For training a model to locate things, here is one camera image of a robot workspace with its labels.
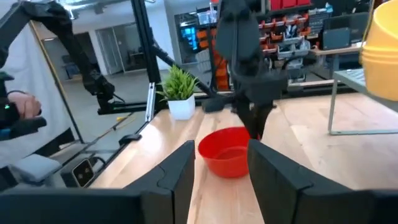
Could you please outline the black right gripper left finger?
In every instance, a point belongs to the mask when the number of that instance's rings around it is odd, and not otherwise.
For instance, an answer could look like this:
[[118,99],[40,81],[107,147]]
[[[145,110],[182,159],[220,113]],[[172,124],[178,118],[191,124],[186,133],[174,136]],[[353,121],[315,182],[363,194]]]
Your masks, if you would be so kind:
[[188,140],[125,187],[135,193],[124,224],[187,224],[195,176],[195,142]]

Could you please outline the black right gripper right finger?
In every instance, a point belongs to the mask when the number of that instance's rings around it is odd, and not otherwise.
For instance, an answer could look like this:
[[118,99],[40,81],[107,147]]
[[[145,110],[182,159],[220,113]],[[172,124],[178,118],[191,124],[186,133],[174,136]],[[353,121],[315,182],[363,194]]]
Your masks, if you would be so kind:
[[248,167],[265,224],[294,224],[299,195],[313,185],[303,167],[255,139],[248,144]]

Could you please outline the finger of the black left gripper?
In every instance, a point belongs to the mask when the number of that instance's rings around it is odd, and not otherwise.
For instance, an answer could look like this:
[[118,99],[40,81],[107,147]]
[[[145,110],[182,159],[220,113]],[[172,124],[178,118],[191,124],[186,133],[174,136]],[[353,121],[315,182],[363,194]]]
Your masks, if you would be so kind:
[[256,124],[258,138],[262,139],[264,133],[264,127],[270,112],[274,109],[274,104],[270,103],[264,106],[260,106],[256,110]]
[[257,137],[257,128],[254,116],[248,105],[239,105],[239,118],[243,122],[251,138]]

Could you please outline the red plastic mini bowl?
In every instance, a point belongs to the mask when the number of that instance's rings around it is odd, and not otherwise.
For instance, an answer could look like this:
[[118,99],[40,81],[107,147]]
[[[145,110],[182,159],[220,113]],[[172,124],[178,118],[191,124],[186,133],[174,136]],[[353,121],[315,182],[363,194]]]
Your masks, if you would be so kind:
[[238,178],[249,173],[247,155],[251,139],[244,126],[224,128],[205,136],[198,145],[212,173],[223,178]]

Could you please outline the yellow plastic mini bowl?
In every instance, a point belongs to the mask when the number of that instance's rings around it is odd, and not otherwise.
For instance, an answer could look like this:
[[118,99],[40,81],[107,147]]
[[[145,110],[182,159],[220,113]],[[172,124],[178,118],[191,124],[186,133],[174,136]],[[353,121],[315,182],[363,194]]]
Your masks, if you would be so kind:
[[388,48],[380,48],[380,47],[372,47],[365,45],[363,47],[363,51],[369,52],[372,54],[398,54],[397,49],[388,49]]
[[398,101],[398,61],[362,59],[366,89],[371,94]]
[[398,0],[389,0],[376,8],[366,45],[398,48]]

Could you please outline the black table edge clamp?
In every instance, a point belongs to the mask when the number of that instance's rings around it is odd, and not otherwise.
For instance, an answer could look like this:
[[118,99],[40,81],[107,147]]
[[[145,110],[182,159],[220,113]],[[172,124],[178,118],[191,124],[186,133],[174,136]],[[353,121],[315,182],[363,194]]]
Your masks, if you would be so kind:
[[142,138],[141,134],[128,134],[128,135],[123,136],[119,140],[119,145],[125,146],[125,145],[129,144],[130,142],[139,141],[141,138]]

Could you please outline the storage rack with coloured bins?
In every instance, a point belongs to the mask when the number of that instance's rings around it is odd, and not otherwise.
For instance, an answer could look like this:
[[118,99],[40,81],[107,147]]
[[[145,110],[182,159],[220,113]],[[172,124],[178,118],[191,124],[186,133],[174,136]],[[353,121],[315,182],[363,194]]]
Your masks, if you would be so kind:
[[[183,0],[200,3],[189,12],[175,15],[182,63],[197,64],[199,76],[216,90],[233,89],[228,62],[216,51],[216,32],[224,0]],[[286,74],[291,85],[305,81],[304,58],[311,44],[311,0],[246,0],[254,13],[260,30],[260,46],[270,68],[286,63]],[[193,51],[183,41],[180,28],[194,26],[198,49]]]

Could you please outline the small green potted plant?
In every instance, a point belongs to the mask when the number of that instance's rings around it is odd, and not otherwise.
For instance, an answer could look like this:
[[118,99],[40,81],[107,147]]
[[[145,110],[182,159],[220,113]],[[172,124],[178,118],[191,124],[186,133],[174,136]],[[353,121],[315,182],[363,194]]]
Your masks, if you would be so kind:
[[173,65],[169,69],[169,76],[158,86],[162,87],[157,91],[162,101],[169,106],[170,115],[174,120],[189,120],[195,112],[194,88],[197,79],[188,72]]

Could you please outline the blue lit screen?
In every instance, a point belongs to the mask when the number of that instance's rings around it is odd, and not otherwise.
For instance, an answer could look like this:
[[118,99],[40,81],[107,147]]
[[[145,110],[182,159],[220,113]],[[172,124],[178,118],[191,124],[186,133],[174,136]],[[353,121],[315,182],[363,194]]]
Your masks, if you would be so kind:
[[180,28],[183,41],[188,44],[188,48],[195,51],[198,49],[197,32],[194,26],[185,26]]

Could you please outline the wooden workbench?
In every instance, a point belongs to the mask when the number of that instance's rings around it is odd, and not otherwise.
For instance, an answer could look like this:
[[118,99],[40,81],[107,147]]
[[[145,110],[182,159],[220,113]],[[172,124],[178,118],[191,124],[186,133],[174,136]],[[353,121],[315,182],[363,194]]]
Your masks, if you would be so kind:
[[320,50],[315,48],[311,49],[308,54],[316,57],[320,65],[325,65],[326,63],[328,73],[326,76],[322,76],[322,78],[330,80],[333,77],[334,71],[340,69],[340,55],[358,53],[360,50],[360,46],[353,44],[350,47],[342,49]]

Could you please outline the green perforated metal shelf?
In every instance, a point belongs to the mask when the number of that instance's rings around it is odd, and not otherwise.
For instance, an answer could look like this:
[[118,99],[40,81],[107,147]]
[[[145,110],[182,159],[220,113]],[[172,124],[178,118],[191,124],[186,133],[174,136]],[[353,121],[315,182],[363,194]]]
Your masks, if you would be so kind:
[[365,78],[363,69],[355,70],[342,70],[333,72],[333,87],[331,93],[330,112],[328,117],[328,134],[332,136],[352,136],[352,135],[377,135],[377,134],[398,134],[398,129],[385,129],[385,130],[364,130],[364,131],[333,131],[333,117],[335,112],[335,101],[337,94],[338,83],[345,84],[346,86],[356,90],[357,92],[367,96],[368,98],[376,101],[377,103],[389,108],[398,113],[398,101],[389,101],[377,96],[372,95],[366,89]]

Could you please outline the black equipment cases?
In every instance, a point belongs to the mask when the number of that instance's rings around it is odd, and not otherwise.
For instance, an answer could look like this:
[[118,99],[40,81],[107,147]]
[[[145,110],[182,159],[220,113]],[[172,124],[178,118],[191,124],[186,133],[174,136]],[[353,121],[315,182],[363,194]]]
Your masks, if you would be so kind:
[[325,19],[320,33],[321,49],[341,49],[361,42],[368,17],[367,12],[360,12]]

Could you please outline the person's hand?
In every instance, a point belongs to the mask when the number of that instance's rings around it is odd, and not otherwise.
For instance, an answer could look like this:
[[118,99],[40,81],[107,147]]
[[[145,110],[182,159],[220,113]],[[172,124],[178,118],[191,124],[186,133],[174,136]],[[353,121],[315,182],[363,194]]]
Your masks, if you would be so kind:
[[21,91],[13,91],[7,97],[16,104],[21,118],[29,119],[41,114],[41,104],[35,96]]

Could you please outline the person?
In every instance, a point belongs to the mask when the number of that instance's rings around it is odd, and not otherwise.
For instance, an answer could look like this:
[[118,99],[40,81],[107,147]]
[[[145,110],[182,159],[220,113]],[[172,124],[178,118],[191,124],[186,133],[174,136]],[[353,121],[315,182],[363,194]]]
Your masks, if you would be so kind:
[[2,71],[14,77],[13,81],[6,82],[7,90],[35,96],[41,104],[41,116],[47,125],[39,128],[37,133],[0,141],[0,168],[36,152],[70,129],[70,118],[29,25],[24,27],[11,44]]

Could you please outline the silver frame bracket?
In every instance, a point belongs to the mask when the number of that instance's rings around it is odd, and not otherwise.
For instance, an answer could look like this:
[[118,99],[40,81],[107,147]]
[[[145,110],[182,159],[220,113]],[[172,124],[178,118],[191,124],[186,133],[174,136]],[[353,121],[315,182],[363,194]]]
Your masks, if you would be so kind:
[[147,96],[147,104],[146,104],[146,114],[145,114],[146,122],[150,122],[154,117],[155,93],[156,93],[156,84],[154,82],[150,82],[148,89],[148,96]]

